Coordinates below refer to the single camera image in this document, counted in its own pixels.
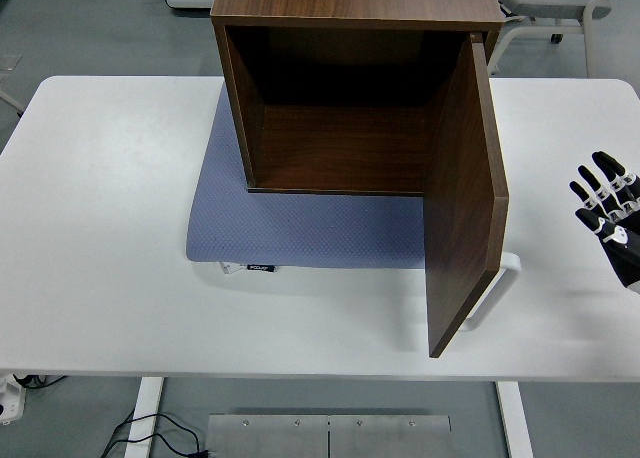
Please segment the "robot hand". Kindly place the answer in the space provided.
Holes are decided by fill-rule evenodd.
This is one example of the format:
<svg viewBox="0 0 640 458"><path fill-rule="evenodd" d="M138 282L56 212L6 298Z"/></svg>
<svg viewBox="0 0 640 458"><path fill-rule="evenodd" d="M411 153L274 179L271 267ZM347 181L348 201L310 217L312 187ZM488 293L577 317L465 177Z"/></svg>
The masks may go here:
<svg viewBox="0 0 640 458"><path fill-rule="evenodd" d="M592 154L605 177L600 181L584 165L578 173L590 187L569 183L582 201L576 217L593 233L622 285L639 291L639 176L604 151Z"/></svg>

